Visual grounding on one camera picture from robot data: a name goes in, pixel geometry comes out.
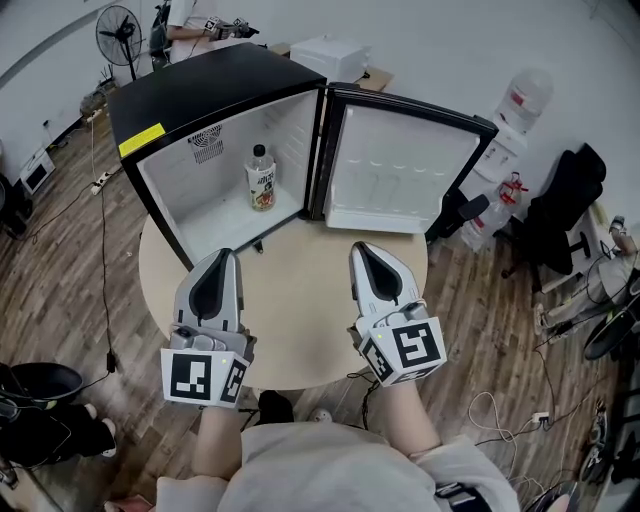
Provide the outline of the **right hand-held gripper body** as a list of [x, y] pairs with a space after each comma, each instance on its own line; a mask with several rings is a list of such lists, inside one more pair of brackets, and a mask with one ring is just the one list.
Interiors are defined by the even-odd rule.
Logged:
[[424, 378], [447, 362], [439, 319], [422, 299], [361, 317], [348, 332], [383, 387]]

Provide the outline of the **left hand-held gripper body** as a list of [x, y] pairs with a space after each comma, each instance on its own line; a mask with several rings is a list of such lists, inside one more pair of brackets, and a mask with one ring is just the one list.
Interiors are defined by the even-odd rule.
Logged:
[[235, 409], [254, 359], [256, 338], [246, 329], [219, 331], [174, 324], [161, 350], [162, 387], [168, 401]]

